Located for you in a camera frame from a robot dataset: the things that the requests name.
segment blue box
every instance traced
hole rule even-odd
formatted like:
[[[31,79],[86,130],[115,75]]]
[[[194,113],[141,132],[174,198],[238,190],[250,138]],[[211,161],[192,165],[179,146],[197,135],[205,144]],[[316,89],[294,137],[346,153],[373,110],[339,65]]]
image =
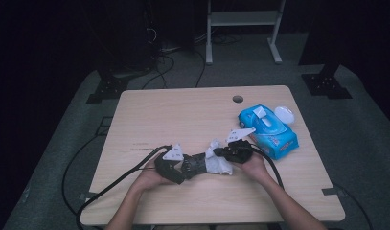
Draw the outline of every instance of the blue box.
[[[254,112],[258,108],[266,113],[262,118]],[[278,160],[299,147],[296,133],[264,105],[257,104],[243,110],[239,120],[241,128],[256,129],[249,136],[272,159]]]

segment hole in table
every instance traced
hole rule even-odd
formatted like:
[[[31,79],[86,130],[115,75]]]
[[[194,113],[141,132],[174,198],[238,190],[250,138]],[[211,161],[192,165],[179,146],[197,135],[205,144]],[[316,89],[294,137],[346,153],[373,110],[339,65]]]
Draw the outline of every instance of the hole in table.
[[[233,102],[235,103],[242,103],[244,101],[244,98],[240,95],[236,95],[233,97]]]

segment shelf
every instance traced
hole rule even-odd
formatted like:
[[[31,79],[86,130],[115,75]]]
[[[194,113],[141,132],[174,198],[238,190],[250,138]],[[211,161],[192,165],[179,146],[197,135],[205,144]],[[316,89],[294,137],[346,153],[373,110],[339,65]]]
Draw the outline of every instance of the shelf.
[[[275,25],[277,11],[213,11],[211,26]]]

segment dark background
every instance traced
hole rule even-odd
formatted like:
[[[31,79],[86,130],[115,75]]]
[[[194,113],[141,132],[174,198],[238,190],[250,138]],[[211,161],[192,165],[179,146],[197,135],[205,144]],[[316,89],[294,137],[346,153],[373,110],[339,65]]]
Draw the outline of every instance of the dark background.
[[[280,33],[310,31],[301,64],[324,63],[336,50],[390,119],[390,1],[344,2],[287,1]],[[213,6],[277,4],[216,0]],[[192,37],[205,33],[206,6],[205,0],[0,0],[0,229],[84,78],[98,66],[151,67],[156,50],[146,27],[190,48]]]

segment white plastic piece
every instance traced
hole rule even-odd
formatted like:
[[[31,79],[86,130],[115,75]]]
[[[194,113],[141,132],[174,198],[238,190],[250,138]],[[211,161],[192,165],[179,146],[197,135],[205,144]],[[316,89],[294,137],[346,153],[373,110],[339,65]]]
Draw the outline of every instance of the white plastic piece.
[[[180,144],[176,144],[173,146],[171,150],[169,150],[163,157],[164,160],[172,160],[172,161],[183,161],[183,153]]]
[[[240,140],[242,137],[245,137],[253,132],[255,132],[255,128],[242,128],[242,129],[233,129],[230,134],[228,134],[227,139],[225,140],[227,143],[235,142]]]
[[[262,106],[259,106],[252,111],[255,113],[255,115],[257,115],[258,118],[262,118],[262,117],[266,116],[265,109],[263,109]]]
[[[206,158],[204,161],[206,163],[207,173],[228,173],[231,175],[233,174],[233,166],[224,157],[218,157],[213,152],[215,148],[220,147],[221,143],[217,139],[214,139],[210,143],[210,147],[206,150]]]
[[[295,121],[292,111],[285,106],[276,107],[274,113],[285,124],[292,124]]]

